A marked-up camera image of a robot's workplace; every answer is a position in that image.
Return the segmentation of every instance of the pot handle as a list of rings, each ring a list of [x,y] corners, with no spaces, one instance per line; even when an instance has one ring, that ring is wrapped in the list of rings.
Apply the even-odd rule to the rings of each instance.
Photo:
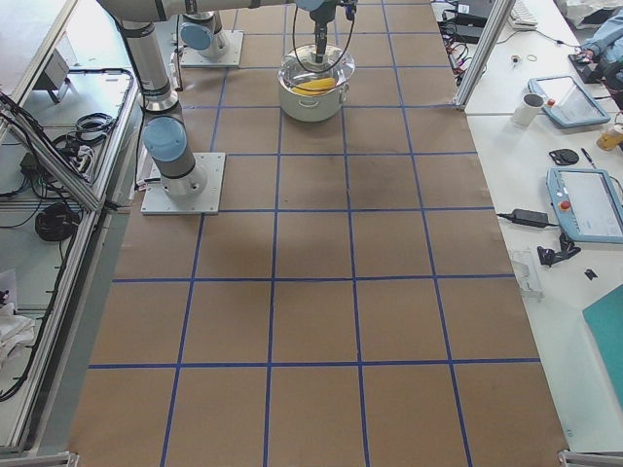
[[[316,101],[305,101],[299,99],[299,105],[301,107],[305,107],[306,109],[315,109],[320,104],[319,100]]]
[[[340,89],[340,103],[344,104],[347,101],[347,92],[350,89],[350,85],[345,83]]]

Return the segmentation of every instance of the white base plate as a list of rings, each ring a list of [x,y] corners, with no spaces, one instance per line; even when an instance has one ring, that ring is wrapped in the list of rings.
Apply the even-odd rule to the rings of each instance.
[[[195,153],[197,164],[207,173],[207,186],[192,198],[171,198],[160,183],[147,187],[141,212],[143,214],[217,214],[221,202],[225,153]],[[152,178],[159,178],[160,171],[154,165]]]
[[[186,48],[182,54],[180,65],[182,68],[224,68],[228,66],[240,66],[240,56],[242,55],[242,31],[221,31],[229,40],[230,47],[227,51],[216,59],[210,59],[200,55],[194,49]]]

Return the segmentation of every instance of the cup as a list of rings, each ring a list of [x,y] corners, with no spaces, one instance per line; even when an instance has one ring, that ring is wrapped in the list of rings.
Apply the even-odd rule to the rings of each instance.
[[[538,94],[533,92],[524,94],[521,104],[515,109],[511,117],[511,121],[517,125],[528,126],[541,110],[543,103],[543,97]]]
[[[620,124],[608,128],[597,140],[597,145],[604,151],[612,151],[621,143],[623,143],[623,125]]]

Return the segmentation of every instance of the blue joint cap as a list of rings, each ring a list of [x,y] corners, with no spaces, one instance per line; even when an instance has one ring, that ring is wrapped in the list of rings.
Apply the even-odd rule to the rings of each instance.
[[[143,141],[152,158],[159,162],[177,161],[188,146],[184,126],[171,117],[158,117],[147,124]]]
[[[185,22],[179,30],[182,40],[191,49],[204,51],[212,45],[214,34],[207,27],[194,22]]]
[[[312,12],[320,8],[324,0],[296,0],[296,6],[306,12]]]

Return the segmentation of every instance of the metal pot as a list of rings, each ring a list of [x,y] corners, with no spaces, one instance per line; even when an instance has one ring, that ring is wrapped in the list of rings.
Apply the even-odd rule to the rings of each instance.
[[[291,51],[281,61],[277,75],[281,109],[301,122],[330,119],[347,100],[348,80],[354,68],[352,56],[338,47],[327,46],[322,63],[315,63],[315,45]]]

